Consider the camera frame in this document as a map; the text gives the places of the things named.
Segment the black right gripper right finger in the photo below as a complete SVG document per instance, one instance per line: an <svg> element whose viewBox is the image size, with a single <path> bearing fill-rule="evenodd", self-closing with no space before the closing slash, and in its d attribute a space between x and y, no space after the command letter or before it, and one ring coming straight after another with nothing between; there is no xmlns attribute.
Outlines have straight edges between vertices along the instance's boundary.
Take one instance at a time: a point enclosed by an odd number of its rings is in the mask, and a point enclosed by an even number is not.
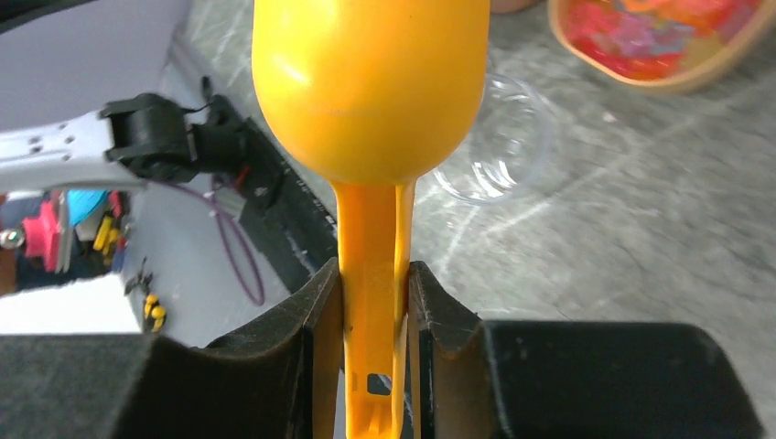
<svg viewBox="0 0 776 439"><path fill-rule="evenodd" d="M414 438L761 438L728 357L679 323L483 319L409 274Z"/></svg>

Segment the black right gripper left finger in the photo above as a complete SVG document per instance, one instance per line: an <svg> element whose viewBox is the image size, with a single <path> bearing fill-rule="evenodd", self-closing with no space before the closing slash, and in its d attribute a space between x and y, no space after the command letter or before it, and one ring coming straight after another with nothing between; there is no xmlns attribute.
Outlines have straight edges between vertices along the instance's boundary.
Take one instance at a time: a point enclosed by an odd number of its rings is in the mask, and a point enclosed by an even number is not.
<svg viewBox="0 0 776 439"><path fill-rule="evenodd" d="M1 339L4 438L330 438L339 267L204 348L162 336Z"/></svg>

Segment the clear plastic jar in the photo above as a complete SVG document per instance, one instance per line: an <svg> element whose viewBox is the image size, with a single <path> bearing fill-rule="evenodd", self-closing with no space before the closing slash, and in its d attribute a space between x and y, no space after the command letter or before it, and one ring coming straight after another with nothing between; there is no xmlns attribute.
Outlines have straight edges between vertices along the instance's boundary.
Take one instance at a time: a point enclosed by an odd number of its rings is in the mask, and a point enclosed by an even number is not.
<svg viewBox="0 0 776 439"><path fill-rule="evenodd" d="M556 134L555 117L539 92L523 81L489 73L469 133L432 175L460 201L478 206L503 202L539 177Z"/></svg>

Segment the yellow plastic scoop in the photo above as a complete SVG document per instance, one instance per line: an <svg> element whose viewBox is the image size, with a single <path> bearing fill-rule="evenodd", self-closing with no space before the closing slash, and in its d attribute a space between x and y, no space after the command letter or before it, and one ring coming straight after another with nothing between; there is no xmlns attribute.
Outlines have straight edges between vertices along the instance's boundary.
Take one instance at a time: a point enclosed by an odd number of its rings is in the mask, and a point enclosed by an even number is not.
<svg viewBox="0 0 776 439"><path fill-rule="evenodd" d="M258 1L253 86L281 146L337 202L346 435L404 424L415 184L479 111L486 1Z"/></svg>

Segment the yellow oval gummy tray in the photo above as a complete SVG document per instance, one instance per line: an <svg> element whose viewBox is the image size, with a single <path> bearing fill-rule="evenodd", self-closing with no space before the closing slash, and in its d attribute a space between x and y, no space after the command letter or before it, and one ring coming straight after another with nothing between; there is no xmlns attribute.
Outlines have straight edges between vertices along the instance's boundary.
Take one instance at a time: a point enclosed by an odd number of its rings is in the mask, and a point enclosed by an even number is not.
<svg viewBox="0 0 776 439"><path fill-rule="evenodd" d="M550 1L572 54L651 93L693 91L735 67L775 28L772 1Z"/></svg>

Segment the pink oval lollipop tray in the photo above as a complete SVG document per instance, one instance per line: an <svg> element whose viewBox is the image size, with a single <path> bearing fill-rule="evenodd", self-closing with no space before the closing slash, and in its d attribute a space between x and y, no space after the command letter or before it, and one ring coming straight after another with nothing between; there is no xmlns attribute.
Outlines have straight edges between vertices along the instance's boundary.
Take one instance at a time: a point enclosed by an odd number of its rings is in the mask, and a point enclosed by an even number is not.
<svg viewBox="0 0 776 439"><path fill-rule="evenodd" d="M537 3L538 0L490 0L490 12L496 15L513 14Z"/></svg>

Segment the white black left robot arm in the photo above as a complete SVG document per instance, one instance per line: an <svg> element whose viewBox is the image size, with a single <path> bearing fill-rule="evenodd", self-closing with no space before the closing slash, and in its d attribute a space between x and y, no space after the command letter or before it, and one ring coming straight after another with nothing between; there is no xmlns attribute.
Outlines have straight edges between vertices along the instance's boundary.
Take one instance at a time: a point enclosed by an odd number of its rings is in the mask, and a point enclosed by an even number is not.
<svg viewBox="0 0 776 439"><path fill-rule="evenodd" d="M238 173L249 156L244 124L221 98L209 119L153 93L109 102L77 118L1 134L1 190L129 190L147 181L187 183L201 173Z"/></svg>

